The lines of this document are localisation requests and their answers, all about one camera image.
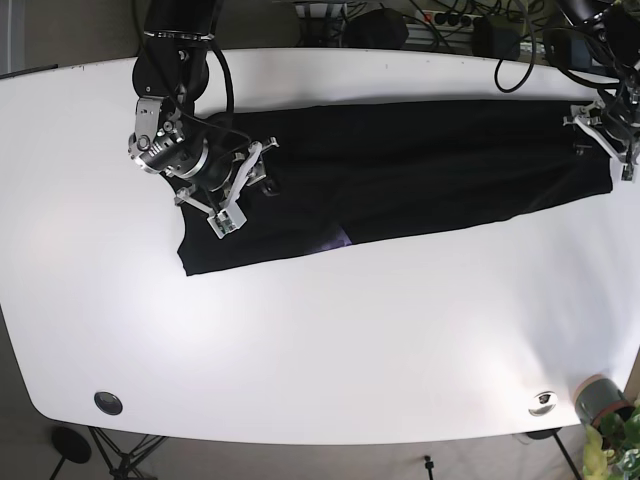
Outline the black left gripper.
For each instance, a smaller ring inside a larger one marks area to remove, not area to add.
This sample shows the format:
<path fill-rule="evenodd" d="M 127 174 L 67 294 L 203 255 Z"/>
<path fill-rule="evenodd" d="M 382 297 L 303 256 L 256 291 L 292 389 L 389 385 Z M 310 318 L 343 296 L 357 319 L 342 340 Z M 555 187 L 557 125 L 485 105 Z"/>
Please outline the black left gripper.
<path fill-rule="evenodd" d="M 635 182 L 639 176 L 639 89 L 600 85 L 597 94 L 592 105 L 571 105 L 563 125 L 577 126 L 611 159 L 617 156 L 620 180 Z"/>

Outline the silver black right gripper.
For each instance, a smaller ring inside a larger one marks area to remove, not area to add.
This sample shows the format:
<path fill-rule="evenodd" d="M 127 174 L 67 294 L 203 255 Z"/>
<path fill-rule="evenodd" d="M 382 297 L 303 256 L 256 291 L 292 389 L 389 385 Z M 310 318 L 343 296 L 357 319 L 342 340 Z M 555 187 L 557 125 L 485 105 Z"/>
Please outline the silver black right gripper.
<path fill-rule="evenodd" d="M 264 153 L 279 147 L 278 141 L 267 138 L 250 144 L 225 124 L 206 126 L 170 106 L 138 105 L 128 155 L 147 173 L 173 176 L 203 190 L 217 206 L 207 221 L 222 239 L 247 221 L 238 205 L 245 187 L 266 197 L 282 192 L 263 160 Z"/>

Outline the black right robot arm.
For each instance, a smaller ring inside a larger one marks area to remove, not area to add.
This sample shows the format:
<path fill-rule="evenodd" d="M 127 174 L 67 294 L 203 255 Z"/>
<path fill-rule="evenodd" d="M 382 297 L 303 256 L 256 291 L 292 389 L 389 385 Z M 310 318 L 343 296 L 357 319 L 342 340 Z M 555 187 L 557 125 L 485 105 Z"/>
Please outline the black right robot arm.
<path fill-rule="evenodd" d="M 218 238 L 239 230 L 247 218 L 238 204 L 244 188 L 267 180 L 270 137 L 254 141 L 233 126 L 235 97 L 228 62 L 215 40 L 219 1 L 153 1 L 135 18 L 139 53 L 132 72 L 138 96 L 129 157 L 145 172 L 183 182 L 176 205 L 188 204 L 207 217 Z M 222 71 L 225 105 L 197 116 L 214 55 Z"/>

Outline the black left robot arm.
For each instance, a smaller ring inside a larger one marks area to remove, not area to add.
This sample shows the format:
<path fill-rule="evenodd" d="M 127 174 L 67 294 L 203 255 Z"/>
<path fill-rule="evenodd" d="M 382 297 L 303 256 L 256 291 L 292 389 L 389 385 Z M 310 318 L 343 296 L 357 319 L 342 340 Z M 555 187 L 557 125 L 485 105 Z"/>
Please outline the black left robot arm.
<path fill-rule="evenodd" d="M 621 180 L 639 180 L 639 19 L 623 1 L 559 1 L 563 25 L 542 29 L 550 66 L 572 82 L 594 90 L 598 98 L 573 105 L 563 119 L 594 140 L 610 159 L 621 164 Z M 614 82 L 581 77 L 557 61 L 550 32 L 566 32 L 584 41 L 597 63 L 612 72 Z"/>

